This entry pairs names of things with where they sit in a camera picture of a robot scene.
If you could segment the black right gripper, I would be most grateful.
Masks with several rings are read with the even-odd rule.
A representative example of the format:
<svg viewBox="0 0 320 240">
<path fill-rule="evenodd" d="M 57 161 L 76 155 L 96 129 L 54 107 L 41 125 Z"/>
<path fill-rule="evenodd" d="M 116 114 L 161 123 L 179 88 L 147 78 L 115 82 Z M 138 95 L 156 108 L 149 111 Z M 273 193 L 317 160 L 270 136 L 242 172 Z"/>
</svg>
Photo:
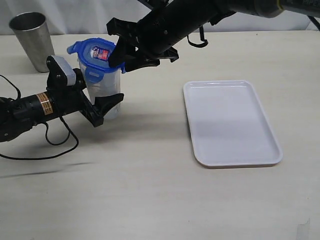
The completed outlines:
<svg viewBox="0 0 320 240">
<path fill-rule="evenodd" d="M 106 28 L 109 35 L 118 36 L 116 46 L 108 57 L 111 68 L 124 64 L 124 71 L 129 73 L 157 67 L 162 59 L 171 62 L 179 59 L 178 51 L 173 48 L 177 38 L 159 20 L 132 22 L 114 17 Z"/>
</svg>

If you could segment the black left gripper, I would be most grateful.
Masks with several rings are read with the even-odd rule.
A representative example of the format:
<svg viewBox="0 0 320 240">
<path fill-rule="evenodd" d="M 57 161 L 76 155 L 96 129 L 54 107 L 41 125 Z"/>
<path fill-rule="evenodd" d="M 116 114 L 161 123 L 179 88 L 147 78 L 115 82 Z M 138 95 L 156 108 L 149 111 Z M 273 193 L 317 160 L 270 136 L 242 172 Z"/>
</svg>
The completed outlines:
<svg viewBox="0 0 320 240">
<path fill-rule="evenodd" d="M 95 97 L 94 107 L 83 92 L 87 86 L 82 71 L 79 68 L 72 69 L 76 74 L 75 85 L 46 87 L 50 101 L 53 104 L 53 113 L 60 117 L 80 112 L 94 127 L 101 126 L 104 123 L 103 118 L 105 120 L 115 119 L 120 113 L 121 102 L 124 100 L 125 95 L 116 93 L 109 96 Z"/>
</svg>

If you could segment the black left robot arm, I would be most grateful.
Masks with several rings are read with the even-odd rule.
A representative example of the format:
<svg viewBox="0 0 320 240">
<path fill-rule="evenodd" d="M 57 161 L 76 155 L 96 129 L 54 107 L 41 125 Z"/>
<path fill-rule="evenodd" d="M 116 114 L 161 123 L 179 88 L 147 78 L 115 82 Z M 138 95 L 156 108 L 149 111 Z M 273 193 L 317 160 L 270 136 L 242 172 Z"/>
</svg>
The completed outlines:
<svg viewBox="0 0 320 240">
<path fill-rule="evenodd" d="M 9 142 L 34 126 L 80 112 L 94 127 L 104 123 L 104 116 L 123 101 L 124 94 L 96 97 L 94 103 L 86 97 L 87 87 L 79 68 L 72 68 L 61 56 L 46 59 L 49 69 L 44 92 L 0 99 L 0 141 Z"/>
</svg>

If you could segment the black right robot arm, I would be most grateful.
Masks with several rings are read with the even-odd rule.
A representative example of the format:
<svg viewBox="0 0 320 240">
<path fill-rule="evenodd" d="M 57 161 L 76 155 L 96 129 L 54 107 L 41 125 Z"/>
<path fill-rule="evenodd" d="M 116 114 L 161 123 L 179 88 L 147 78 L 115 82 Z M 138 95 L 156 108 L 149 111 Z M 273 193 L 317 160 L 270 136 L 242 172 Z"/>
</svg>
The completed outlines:
<svg viewBox="0 0 320 240">
<path fill-rule="evenodd" d="M 157 67 L 162 59 L 179 59 L 175 44 L 206 23 L 216 25 L 235 13 L 275 18 L 284 11 L 318 18 L 318 0 L 143 0 L 150 12 L 138 22 L 112 18 L 107 33 L 119 37 L 109 66 L 126 72 Z"/>
</svg>

